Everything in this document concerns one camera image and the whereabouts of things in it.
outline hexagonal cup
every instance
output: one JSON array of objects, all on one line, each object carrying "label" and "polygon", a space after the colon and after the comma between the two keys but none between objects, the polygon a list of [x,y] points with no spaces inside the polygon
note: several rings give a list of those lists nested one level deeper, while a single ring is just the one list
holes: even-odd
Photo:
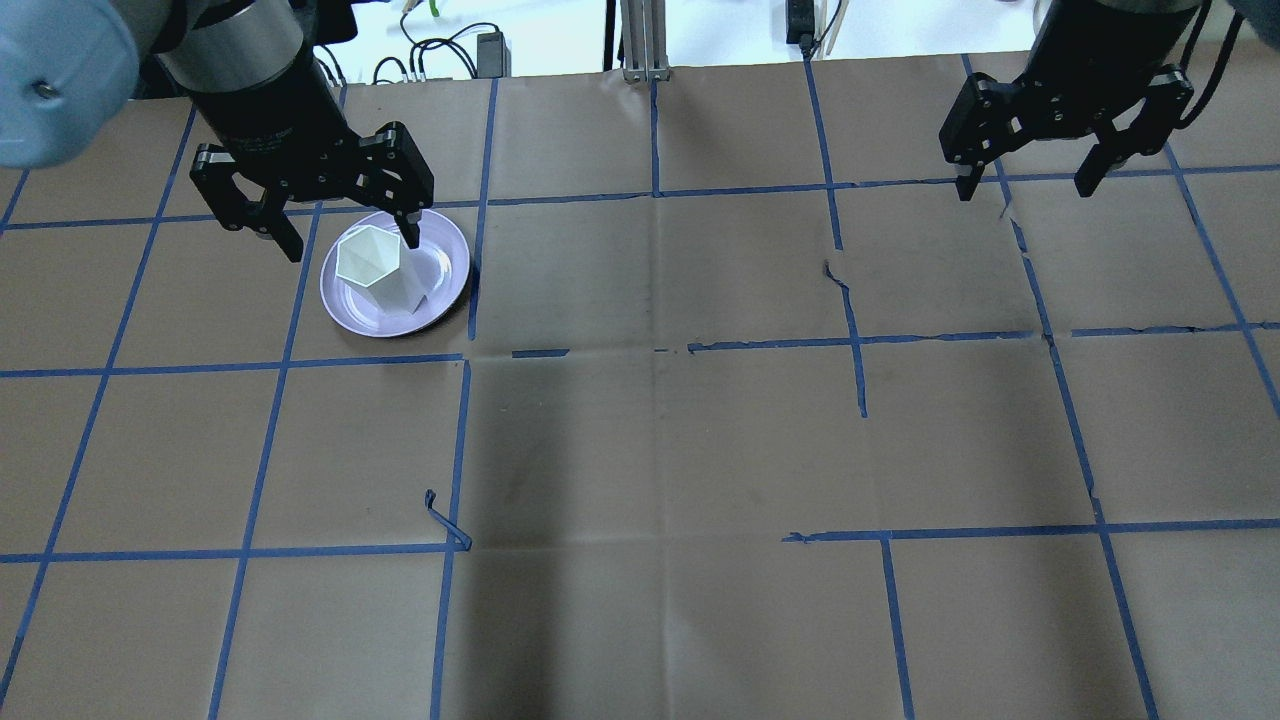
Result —
[{"label": "hexagonal cup", "polygon": [[408,314],[426,297],[401,236],[371,225],[338,238],[338,279],[384,314]]}]

